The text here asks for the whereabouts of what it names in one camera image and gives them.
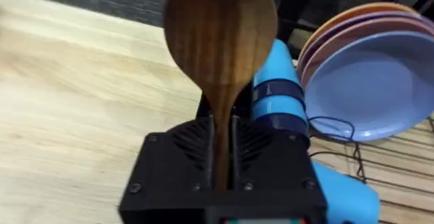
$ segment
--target light wood surface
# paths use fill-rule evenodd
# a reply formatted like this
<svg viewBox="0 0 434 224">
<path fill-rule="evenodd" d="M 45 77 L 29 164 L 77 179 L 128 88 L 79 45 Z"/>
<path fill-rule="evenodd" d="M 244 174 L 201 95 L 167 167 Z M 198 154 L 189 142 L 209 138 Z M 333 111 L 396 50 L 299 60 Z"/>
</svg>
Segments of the light wood surface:
<svg viewBox="0 0 434 224">
<path fill-rule="evenodd" d="M 229 177 L 228 123 L 235 99 L 264 64 L 277 35 L 274 0 L 168 0 L 164 31 L 178 66 L 214 115 L 214 186 Z"/>
<path fill-rule="evenodd" d="M 42 0 L 0 0 L 0 224 L 120 224 L 117 205 L 145 134 L 195 116 L 200 91 L 170 58 L 163 30 Z M 429 121 L 362 146 L 382 199 L 434 210 Z M 313 139 L 311 152 L 351 152 Z M 317 161 L 355 174 L 351 160 Z M 383 204 L 394 223 L 434 223 Z"/>
</svg>

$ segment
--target blue plate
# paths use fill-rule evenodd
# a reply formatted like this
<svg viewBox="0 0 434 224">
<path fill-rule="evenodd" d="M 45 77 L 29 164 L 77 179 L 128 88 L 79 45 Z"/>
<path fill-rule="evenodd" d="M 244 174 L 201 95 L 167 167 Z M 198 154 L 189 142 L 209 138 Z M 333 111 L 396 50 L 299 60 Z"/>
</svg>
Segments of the blue plate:
<svg viewBox="0 0 434 224">
<path fill-rule="evenodd" d="M 434 110 L 434 37 L 392 31 L 350 43 L 316 70 L 305 100 L 308 118 L 351 122 L 357 141 L 403 132 Z M 341 122 L 311 123 L 326 134 L 351 135 Z"/>
</svg>

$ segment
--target spoon handle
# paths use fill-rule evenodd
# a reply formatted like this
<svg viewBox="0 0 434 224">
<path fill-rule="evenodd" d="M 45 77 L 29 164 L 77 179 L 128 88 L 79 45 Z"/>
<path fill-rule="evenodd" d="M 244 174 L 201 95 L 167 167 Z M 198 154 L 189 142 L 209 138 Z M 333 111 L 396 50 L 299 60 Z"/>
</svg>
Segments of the spoon handle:
<svg viewBox="0 0 434 224">
<path fill-rule="evenodd" d="M 229 179 L 229 133 L 227 126 L 217 126 L 214 136 L 214 189 L 226 190 Z"/>
</svg>

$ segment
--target orange plate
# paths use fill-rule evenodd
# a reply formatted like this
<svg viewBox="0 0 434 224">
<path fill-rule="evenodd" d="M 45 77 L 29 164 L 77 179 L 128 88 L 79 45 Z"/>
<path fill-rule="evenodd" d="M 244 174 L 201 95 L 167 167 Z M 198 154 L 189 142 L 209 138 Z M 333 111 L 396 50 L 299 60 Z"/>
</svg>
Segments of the orange plate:
<svg viewBox="0 0 434 224">
<path fill-rule="evenodd" d="M 411 7 L 407 7 L 398 3 L 383 3 L 383 2 L 367 3 L 357 7 L 353 7 L 349 10 L 343 11 L 342 13 L 336 15 L 335 17 L 329 19 L 326 23 L 321 25 L 304 44 L 300 52 L 300 57 L 302 57 L 306 49 L 312 44 L 314 40 L 316 40 L 322 33 L 326 32 L 328 29 L 332 28 L 333 26 L 336 26 L 337 24 L 345 20 L 360 16 L 362 14 L 369 14 L 369 13 L 381 12 L 381 11 L 403 11 L 403 12 L 418 14 L 418 12 L 416 10 L 413 10 Z"/>
</svg>

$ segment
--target stack of plates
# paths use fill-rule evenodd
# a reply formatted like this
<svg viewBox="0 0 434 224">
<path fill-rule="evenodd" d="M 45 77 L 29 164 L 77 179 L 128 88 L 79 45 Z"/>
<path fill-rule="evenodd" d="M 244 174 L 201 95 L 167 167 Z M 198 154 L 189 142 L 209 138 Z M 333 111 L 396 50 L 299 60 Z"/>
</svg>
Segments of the stack of plates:
<svg viewBox="0 0 434 224">
<path fill-rule="evenodd" d="M 368 141 L 434 111 L 434 23 L 396 3 L 370 3 L 325 23 L 300 54 L 307 117 L 324 134 Z"/>
</svg>

